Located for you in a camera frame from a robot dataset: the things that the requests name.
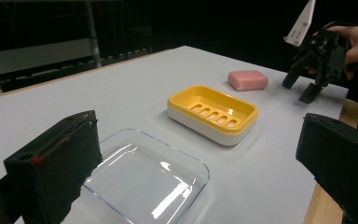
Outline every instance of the soap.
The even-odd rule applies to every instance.
[[[232,71],[228,74],[228,83],[237,91],[264,90],[269,79],[257,70]]]

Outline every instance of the black object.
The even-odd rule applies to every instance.
[[[307,66],[317,69],[315,84],[310,83],[301,95],[299,101],[312,103],[324,87],[329,83],[345,82],[344,75],[345,54],[351,48],[346,36],[326,29],[334,25],[356,25],[348,21],[332,21],[319,30],[317,35],[306,35],[297,48],[294,63],[282,82],[286,89],[291,89],[299,76],[308,73]],[[349,68],[358,72],[358,63],[349,65]]]
[[[101,161],[95,112],[62,119],[4,160],[0,224],[61,223]]]
[[[358,130],[337,119],[309,113],[296,159],[342,208],[342,223],[358,224]]]

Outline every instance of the white table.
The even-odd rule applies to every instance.
[[[256,69],[268,76],[262,91],[235,91],[234,70]],[[100,140],[136,128],[204,161],[211,178],[186,216],[186,223],[302,223],[314,190],[313,175],[296,160],[306,113],[337,119],[347,89],[328,85],[309,105],[297,99],[313,80],[300,77],[291,90],[286,73],[181,47],[125,63],[0,95],[0,178],[3,159],[59,120],[95,110]],[[204,84],[256,104],[259,117],[236,146],[222,147],[172,120],[168,97]],[[66,223],[87,223],[76,211]]]

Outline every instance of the glass tray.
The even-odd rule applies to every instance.
[[[209,181],[202,161],[139,130],[100,148],[103,162],[84,186],[128,223],[177,223]]]

